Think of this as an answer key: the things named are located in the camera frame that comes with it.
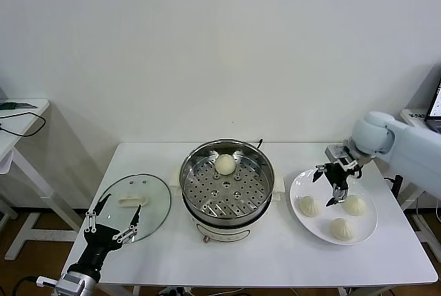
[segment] wooden floor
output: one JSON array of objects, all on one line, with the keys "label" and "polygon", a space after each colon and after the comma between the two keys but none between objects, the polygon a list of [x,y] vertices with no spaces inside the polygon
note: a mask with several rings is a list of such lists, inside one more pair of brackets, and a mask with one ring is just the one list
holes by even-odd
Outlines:
[{"label": "wooden floor", "polygon": [[[0,232],[0,286],[4,289],[7,296],[12,294],[12,289],[16,282],[26,275],[45,275],[58,279],[64,262],[68,257],[72,243],[67,242],[26,242],[18,258],[15,261],[4,260],[6,251],[8,250],[15,235],[19,232],[21,225],[24,223],[27,213],[22,213],[17,220],[10,220],[5,229]],[[441,241],[441,223],[439,223],[434,213],[425,214],[424,218],[431,226],[433,232]],[[69,229],[68,226],[55,214],[44,213],[37,222],[36,228],[40,229]],[[423,245],[428,253],[438,274],[441,274],[441,264],[438,263],[429,248]],[[161,290],[161,287],[142,287],[141,295],[155,296]],[[192,293],[195,296],[207,296],[211,293],[218,293],[231,289],[213,289],[213,288],[195,288]],[[296,292],[299,296],[337,296],[338,291],[335,288],[298,288]],[[38,288],[32,283],[23,283],[17,293],[17,296],[33,295],[42,296],[50,295],[49,288]],[[290,289],[267,289],[267,288],[246,288],[240,293],[247,293],[251,296],[296,296]],[[425,295],[435,296],[441,295],[441,282],[424,286],[399,286],[393,289],[395,296],[413,296]],[[393,296],[393,293],[387,291],[384,296]],[[107,295],[97,290],[96,296]]]}]

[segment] robotic arm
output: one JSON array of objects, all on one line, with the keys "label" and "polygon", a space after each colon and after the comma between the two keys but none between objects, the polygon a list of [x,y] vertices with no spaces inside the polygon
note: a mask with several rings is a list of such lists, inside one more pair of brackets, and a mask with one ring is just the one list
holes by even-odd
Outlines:
[{"label": "robotic arm", "polygon": [[68,272],[60,280],[39,277],[37,286],[49,286],[60,296],[91,296],[95,284],[101,278],[100,271],[104,259],[110,251],[120,249],[123,244],[133,242],[136,236],[141,205],[138,206],[129,227],[120,232],[106,225],[97,224],[96,217],[103,210],[108,194],[99,201],[95,208],[86,213],[88,227],[84,230],[84,238],[88,245],[77,263],[69,266]]},{"label": "robotic arm", "polygon": [[375,157],[441,198],[441,135],[428,129],[408,126],[382,112],[369,112],[356,122],[352,137],[342,145],[328,146],[325,153],[331,162],[316,166],[313,182],[324,174],[333,187],[327,207],[345,201],[347,177],[361,178],[363,165]]}]

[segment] steamed bun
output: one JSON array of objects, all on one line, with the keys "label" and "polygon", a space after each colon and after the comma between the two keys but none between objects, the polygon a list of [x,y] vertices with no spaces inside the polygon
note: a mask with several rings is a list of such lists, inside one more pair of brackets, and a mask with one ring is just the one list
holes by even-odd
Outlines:
[{"label": "steamed bun", "polygon": [[342,207],[349,215],[364,215],[367,210],[366,202],[358,195],[348,196]]},{"label": "steamed bun", "polygon": [[343,218],[337,218],[331,222],[331,233],[340,241],[350,241],[355,236],[351,223]]},{"label": "steamed bun", "polygon": [[216,162],[214,162],[214,168],[219,174],[224,176],[232,174],[236,170],[236,161],[233,156],[228,154],[219,155]]},{"label": "steamed bun", "polygon": [[318,201],[311,196],[305,196],[299,199],[298,206],[303,214],[308,217],[316,217],[322,211],[320,203],[318,203]]}]

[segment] table leg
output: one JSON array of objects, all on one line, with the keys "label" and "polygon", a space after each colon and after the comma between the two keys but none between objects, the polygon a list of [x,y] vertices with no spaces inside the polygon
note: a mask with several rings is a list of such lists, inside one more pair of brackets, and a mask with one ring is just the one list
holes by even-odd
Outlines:
[{"label": "table leg", "polygon": [[3,212],[6,215],[9,215],[11,219],[16,219],[19,214],[11,209],[9,205],[7,205],[1,198],[0,198],[0,211]]},{"label": "table leg", "polygon": [[441,262],[441,244],[439,243],[435,234],[433,234],[433,231],[427,224],[426,220],[422,217],[422,215],[412,215],[412,220],[419,228],[419,231],[415,232],[419,241],[421,243],[426,242],[432,250],[432,253],[435,255],[436,260]]},{"label": "table leg", "polygon": [[415,186],[414,184],[409,184],[404,191],[402,191],[397,198],[398,204],[400,205],[401,209],[404,211],[407,208],[411,206],[412,203],[416,201],[418,196],[423,194],[424,191],[419,188],[418,186]]},{"label": "table leg", "polygon": [[109,296],[133,296],[133,294],[117,284],[97,284],[96,287]]},{"label": "table leg", "polygon": [[40,213],[30,213],[28,219],[21,227],[14,242],[5,254],[5,260],[15,260],[26,241],[60,241],[74,242],[78,233],[76,231],[57,231],[50,229],[32,229],[40,217]]},{"label": "table leg", "polygon": [[141,286],[133,287],[133,296],[139,296],[141,294]]},{"label": "table leg", "polygon": [[9,219],[16,219],[19,216],[18,213],[12,210],[2,199],[0,199],[0,212],[3,213],[3,217],[0,220],[0,231]]},{"label": "table leg", "polygon": [[40,198],[46,202],[49,207],[54,210],[72,229],[79,231],[83,220],[75,211],[69,207],[66,201],[54,192],[54,189],[40,176],[40,173],[24,158],[16,149],[12,149],[14,156],[13,161],[24,172],[31,181],[33,181],[34,190],[39,194]]},{"label": "table leg", "polygon": [[348,296],[376,296],[393,287],[394,286],[361,287],[349,293]]}]

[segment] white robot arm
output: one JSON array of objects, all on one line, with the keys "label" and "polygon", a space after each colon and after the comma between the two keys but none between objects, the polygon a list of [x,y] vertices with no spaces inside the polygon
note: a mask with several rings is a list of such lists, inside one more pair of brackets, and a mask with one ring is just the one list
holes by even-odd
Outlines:
[{"label": "white robot arm", "polygon": [[441,135],[428,129],[410,127],[393,116],[369,112],[353,127],[352,137],[343,145],[329,146],[331,163],[318,165],[314,181],[325,174],[334,188],[328,205],[344,202],[346,177],[377,157],[397,173],[426,192],[441,198]]}]

